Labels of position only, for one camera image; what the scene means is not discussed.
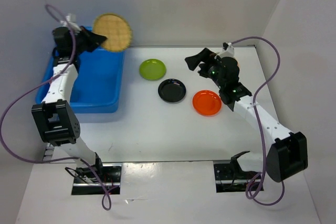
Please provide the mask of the bamboo woven round tray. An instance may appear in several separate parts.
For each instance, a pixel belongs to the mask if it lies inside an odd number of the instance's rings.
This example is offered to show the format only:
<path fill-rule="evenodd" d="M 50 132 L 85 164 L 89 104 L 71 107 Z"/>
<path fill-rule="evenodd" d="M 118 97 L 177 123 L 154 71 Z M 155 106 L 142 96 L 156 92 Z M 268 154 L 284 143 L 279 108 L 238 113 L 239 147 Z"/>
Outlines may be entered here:
<path fill-rule="evenodd" d="M 110 52 L 122 52 L 129 48 L 132 41 L 132 29 L 129 23 L 114 13 L 98 16 L 93 22 L 92 31 L 107 38 L 101 47 Z"/>

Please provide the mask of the orange-brown woven round tray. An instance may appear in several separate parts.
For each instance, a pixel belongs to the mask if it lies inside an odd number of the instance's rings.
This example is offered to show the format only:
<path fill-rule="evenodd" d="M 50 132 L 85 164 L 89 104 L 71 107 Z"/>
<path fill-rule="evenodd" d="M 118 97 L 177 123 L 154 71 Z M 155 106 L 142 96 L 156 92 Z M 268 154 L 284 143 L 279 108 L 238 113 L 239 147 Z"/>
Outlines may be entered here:
<path fill-rule="evenodd" d="M 234 67 L 238 67 L 238 61 L 236 60 L 236 58 L 232 57 L 232 56 L 220 56 L 217 55 L 215 57 L 223 66 L 225 67 L 229 67 L 229 66 L 234 66 Z"/>

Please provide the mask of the orange plastic plate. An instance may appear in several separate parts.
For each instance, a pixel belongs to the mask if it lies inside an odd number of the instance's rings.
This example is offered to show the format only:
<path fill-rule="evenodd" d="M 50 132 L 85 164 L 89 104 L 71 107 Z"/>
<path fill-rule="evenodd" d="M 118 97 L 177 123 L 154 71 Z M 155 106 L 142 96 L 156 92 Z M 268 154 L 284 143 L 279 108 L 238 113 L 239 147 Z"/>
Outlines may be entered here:
<path fill-rule="evenodd" d="M 192 98 L 195 111 L 203 116 L 216 115 L 222 108 L 220 97 L 211 90 L 201 90 Z"/>

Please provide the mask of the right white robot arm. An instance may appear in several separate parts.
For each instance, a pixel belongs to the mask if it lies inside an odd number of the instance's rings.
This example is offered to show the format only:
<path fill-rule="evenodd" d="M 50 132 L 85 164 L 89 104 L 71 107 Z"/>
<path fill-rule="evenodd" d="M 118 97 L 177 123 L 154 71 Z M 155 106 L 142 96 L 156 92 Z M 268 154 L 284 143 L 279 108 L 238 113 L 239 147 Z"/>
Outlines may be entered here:
<path fill-rule="evenodd" d="M 253 93 L 239 80 L 240 69 L 234 57 L 204 48 L 186 57 L 185 62 L 191 71 L 199 68 L 201 77 L 210 78 L 219 88 L 221 101 L 264 137 L 264 153 L 244 151 L 231 158 L 232 176 L 243 178 L 248 172 L 266 172 L 279 183 L 308 167 L 306 137 L 281 125 L 253 100 Z"/>

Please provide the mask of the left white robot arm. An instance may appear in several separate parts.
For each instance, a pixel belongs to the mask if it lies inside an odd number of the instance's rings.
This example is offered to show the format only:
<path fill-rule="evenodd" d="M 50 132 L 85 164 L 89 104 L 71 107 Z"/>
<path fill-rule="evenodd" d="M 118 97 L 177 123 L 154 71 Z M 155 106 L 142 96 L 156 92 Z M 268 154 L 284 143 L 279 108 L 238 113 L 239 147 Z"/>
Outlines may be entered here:
<path fill-rule="evenodd" d="M 33 105 L 32 116 L 42 141 L 74 157 L 79 174 L 98 182 L 103 179 L 105 170 L 98 154 L 80 137 L 80 123 L 69 101 L 78 78 L 79 55 L 93 52 L 107 38 L 83 26 L 76 34 L 68 27 L 58 27 L 52 35 L 56 44 L 52 51 L 53 76 L 42 102 Z"/>

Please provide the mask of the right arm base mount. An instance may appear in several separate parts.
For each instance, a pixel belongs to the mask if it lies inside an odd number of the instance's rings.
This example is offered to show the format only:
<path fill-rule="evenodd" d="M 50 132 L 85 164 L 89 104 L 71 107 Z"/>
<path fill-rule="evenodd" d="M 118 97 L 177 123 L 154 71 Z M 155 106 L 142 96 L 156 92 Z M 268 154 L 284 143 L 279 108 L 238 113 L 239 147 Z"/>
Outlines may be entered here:
<path fill-rule="evenodd" d="M 244 192 L 257 172 L 235 172 L 230 161 L 213 163 L 217 193 Z"/>

